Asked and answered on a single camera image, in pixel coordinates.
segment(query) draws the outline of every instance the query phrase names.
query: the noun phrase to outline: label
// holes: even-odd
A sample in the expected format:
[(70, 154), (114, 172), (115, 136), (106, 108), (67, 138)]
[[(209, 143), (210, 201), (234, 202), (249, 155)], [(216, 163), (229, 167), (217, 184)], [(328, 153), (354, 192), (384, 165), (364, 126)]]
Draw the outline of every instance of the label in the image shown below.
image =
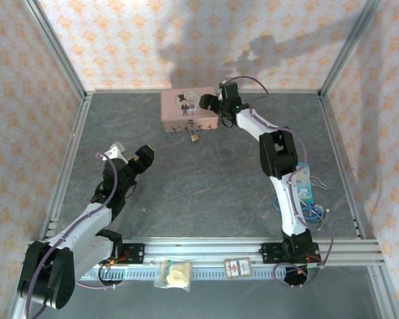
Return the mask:
[(226, 278), (253, 276), (250, 258), (226, 259), (223, 263)]

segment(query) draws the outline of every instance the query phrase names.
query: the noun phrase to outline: pink tin box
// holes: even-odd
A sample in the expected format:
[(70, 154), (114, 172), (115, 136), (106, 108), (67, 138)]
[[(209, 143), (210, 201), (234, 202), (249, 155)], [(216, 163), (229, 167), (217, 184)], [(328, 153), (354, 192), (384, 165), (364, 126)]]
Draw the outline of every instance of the pink tin box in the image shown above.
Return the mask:
[(181, 88), (161, 92), (161, 120), (166, 132), (217, 128), (219, 116), (200, 108), (204, 94), (215, 95), (214, 88)]

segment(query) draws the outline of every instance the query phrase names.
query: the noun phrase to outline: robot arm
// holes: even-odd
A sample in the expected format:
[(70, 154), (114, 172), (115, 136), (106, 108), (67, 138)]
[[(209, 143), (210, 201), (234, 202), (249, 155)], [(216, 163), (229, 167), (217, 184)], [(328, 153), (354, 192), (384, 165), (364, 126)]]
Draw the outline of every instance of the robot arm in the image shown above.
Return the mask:
[[(272, 130), (267, 128), (267, 126), (264, 126), (261, 122), (257, 121), (256, 118), (259, 118), (262, 122), (268, 124), (268, 126), (274, 126), (268, 123), (268, 121), (266, 121), (262, 117), (260, 117), (260, 115), (258, 115), (255, 110), (252, 110), (250, 112), (249, 109), (245, 109), (236, 114), (237, 125), (240, 128), (249, 132), (258, 142), (261, 143), (261, 146), (263, 145), (264, 152), (266, 152), (264, 156), (264, 161), (268, 161), (270, 160), (270, 156), (268, 154), (269, 150), (266, 150), (267, 147), (266, 144), (261, 142), (261, 136), (272, 136), (272, 134), (274, 134), (274, 136), (277, 136), (276, 134), (279, 133), (277, 130)], [(282, 232), (284, 232), (284, 234), (288, 236), (300, 235), (301, 233), (304, 233), (306, 231), (306, 226), (305, 226), (306, 221), (303, 217), (303, 214), (301, 213), (301, 206), (300, 206), (298, 193), (296, 191), (293, 192), (294, 195), (293, 201), (296, 204), (295, 209), (296, 211), (299, 212), (298, 217), (295, 216), (295, 210), (290, 199), (290, 193), (289, 193), (290, 184), (288, 178), (292, 173), (292, 171), (290, 173), (282, 175), (281, 178), (278, 178), (278, 176), (274, 176), (276, 174), (272, 173), (269, 176), (273, 184), (273, 187), (275, 188), (275, 191), (277, 193), (279, 206), (281, 208)], [(295, 181), (293, 181), (291, 187), (293, 189), (297, 188)]]
[(114, 195), (106, 207), (94, 215), (86, 217), (98, 209), (114, 187), (114, 171), (109, 162), (105, 163), (102, 173), (103, 182), (96, 187), (94, 196), (84, 212), (64, 231), (47, 242), (35, 241), (25, 254), (25, 260), (17, 293), (26, 298), (29, 285), (41, 259), (69, 229), (73, 230), (56, 250), (52, 252), (47, 262), (42, 266), (40, 275), (34, 286), (32, 301), (60, 309), (72, 296), (76, 282), (95, 265), (110, 257), (120, 258), (124, 254), (121, 234), (103, 229), (109, 225), (121, 212), (126, 203), (128, 190), (136, 185), (136, 176), (146, 171), (154, 160), (154, 151), (145, 145), (136, 151), (137, 159), (124, 159), (121, 150), (114, 146), (106, 154), (112, 160), (117, 172), (117, 186)]
[(235, 82), (222, 83), (219, 88), (219, 97), (203, 95), (199, 105), (246, 130), (259, 142), (260, 164), (265, 175), (272, 181), (281, 208), (282, 261), (302, 263), (306, 254), (319, 257), (319, 254), (315, 254), (317, 244), (312, 242), (311, 232), (301, 212), (296, 181), (289, 181), (298, 164), (293, 135), (279, 130), (260, 117), (254, 109), (250, 109), (248, 104), (243, 104)]

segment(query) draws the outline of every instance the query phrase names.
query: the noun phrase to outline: food packet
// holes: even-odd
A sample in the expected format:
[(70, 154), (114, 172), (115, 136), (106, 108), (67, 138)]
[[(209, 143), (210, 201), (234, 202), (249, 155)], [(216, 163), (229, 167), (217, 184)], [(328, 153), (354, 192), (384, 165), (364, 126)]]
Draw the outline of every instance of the food packet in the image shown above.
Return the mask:
[(192, 279), (192, 263), (164, 258), (157, 262), (154, 287), (182, 288), (190, 291)]

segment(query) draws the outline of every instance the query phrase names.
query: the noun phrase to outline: floral wallpaper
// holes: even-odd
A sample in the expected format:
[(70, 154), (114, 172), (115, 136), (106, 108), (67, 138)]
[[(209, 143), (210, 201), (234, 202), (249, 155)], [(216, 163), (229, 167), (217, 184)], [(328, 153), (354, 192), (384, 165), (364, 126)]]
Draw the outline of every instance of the floral wallpaper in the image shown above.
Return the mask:
[(39, 2), (87, 90), (217, 86), (241, 74), (316, 90), (366, 0)]
[(399, 0), (383, 1), (329, 94), (364, 207), (399, 299)]
[(78, 105), (23, 2), (0, 1), (0, 318), (39, 236)]

